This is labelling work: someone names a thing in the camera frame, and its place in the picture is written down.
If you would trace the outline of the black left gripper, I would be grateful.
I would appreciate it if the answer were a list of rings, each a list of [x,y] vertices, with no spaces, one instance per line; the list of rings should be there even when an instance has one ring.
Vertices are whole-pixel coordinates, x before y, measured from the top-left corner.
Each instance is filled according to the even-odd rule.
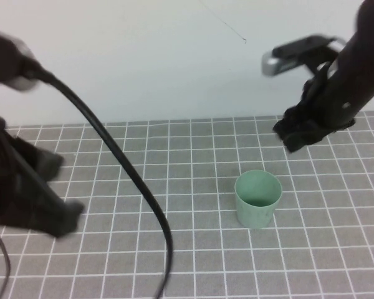
[[[54,237],[74,233],[84,204],[66,202],[52,216],[47,210],[48,194],[30,177],[30,172],[24,171],[18,158],[46,183],[58,176],[64,163],[61,155],[11,136],[6,131],[6,121],[0,117],[0,225],[49,232]]]

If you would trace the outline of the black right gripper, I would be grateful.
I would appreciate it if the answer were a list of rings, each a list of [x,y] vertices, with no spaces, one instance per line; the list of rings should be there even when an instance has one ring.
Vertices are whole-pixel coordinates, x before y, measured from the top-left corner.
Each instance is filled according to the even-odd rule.
[[[298,105],[288,108],[273,127],[290,153],[322,141],[328,134],[346,129],[357,113],[374,97],[374,66],[341,63],[309,64],[308,80]]]

